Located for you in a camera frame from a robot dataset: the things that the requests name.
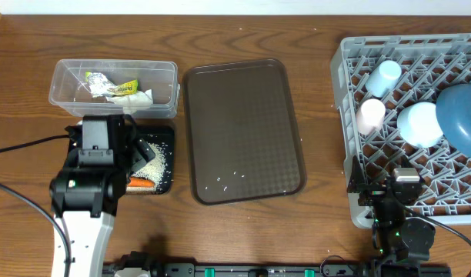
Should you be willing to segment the yellow green wrapper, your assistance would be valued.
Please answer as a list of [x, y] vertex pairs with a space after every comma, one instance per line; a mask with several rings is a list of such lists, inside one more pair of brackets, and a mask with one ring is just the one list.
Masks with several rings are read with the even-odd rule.
[[107, 93], [112, 97], [133, 95], [138, 91], [139, 82], [137, 80], [131, 80], [121, 85], [113, 85], [107, 88]]

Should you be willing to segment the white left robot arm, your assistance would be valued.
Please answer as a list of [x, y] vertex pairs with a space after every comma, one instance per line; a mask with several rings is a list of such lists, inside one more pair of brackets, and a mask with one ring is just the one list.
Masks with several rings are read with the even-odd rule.
[[52, 275], [100, 276], [119, 199], [155, 153], [130, 115], [87, 115], [66, 130], [68, 153], [49, 186]]

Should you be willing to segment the clear plastic bin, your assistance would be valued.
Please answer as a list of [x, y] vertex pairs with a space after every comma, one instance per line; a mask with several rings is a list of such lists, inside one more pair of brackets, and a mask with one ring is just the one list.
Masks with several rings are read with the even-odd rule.
[[78, 117], [174, 118], [179, 90], [174, 62], [63, 59], [56, 64], [48, 100]]

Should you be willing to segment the white napkin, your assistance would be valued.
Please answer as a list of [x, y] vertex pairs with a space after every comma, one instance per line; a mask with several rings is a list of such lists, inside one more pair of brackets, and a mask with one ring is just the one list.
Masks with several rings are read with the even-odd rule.
[[133, 114], [140, 110], [149, 109], [153, 104], [151, 89], [146, 92], [137, 91], [132, 95], [107, 97], [106, 99], [109, 102], [122, 106], [125, 114]]

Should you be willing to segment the foil snack wrapper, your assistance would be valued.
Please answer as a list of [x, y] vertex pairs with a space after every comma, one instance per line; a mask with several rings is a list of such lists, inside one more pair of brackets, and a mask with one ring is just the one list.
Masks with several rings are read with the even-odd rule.
[[90, 93], [94, 98], [100, 96], [110, 97], [111, 95], [106, 90], [115, 85], [100, 72], [86, 72], [85, 81], [89, 84]]

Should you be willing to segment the pink cup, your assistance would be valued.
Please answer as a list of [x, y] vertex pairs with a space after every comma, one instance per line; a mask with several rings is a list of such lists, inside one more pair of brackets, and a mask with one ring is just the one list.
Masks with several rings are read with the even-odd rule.
[[370, 135], [382, 128], [386, 114], [385, 105], [376, 98], [370, 98], [362, 103], [356, 113], [358, 132], [362, 135]]

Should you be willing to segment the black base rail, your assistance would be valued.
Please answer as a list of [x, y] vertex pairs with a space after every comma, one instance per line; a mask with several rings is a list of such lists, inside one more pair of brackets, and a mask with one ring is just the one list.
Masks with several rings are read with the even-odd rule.
[[437, 265], [381, 265], [350, 263], [336, 255], [319, 265], [222, 265], [187, 262], [162, 263], [147, 253], [131, 252], [120, 262], [104, 265], [103, 277], [342, 277], [342, 276], [419, 276], [449, 277], [451, 269]]

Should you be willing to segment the brown serving tray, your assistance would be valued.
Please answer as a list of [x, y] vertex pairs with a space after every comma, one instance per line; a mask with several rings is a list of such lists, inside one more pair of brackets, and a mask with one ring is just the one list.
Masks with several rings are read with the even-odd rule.
[[279, 60], [191, 68], [182, 90], [197, 202], [229, 204], [295, 195], [304, 188], [299, 129]]

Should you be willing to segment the dark blue bowl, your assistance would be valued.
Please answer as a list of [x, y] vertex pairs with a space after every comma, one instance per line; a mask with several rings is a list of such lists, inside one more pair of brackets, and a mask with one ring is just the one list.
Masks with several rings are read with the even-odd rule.
[[442, 90], [436, 100], [436, 117], [449, 144], [471, 158], [471, 84]]

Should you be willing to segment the light blue small bowl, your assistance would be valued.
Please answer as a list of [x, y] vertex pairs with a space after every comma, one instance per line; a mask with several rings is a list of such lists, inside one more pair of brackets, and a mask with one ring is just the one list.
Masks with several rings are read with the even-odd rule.
[[418, 102], [403, 109], [397, 117], [397, 128], [402, 139], [417, 148], [432, 147], [443, 137], [436, 105], [431, 102]]

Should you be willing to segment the orange carrot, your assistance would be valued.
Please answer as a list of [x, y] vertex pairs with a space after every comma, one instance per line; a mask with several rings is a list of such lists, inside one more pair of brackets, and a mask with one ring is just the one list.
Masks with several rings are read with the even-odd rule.
[[148, 179], [131, 177], [128, 187], [129, 188], [143, 188], [143, 189], [154, 188], [155, 183]]

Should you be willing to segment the light blue cup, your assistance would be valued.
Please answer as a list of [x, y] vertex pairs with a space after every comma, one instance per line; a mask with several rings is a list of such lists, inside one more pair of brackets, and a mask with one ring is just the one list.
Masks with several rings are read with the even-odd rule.
[[372, 96], [382, 98], [394, 89], [401, 77], [401, 66], [394, 61], [381, 62], [368, 77], [365, 87]]

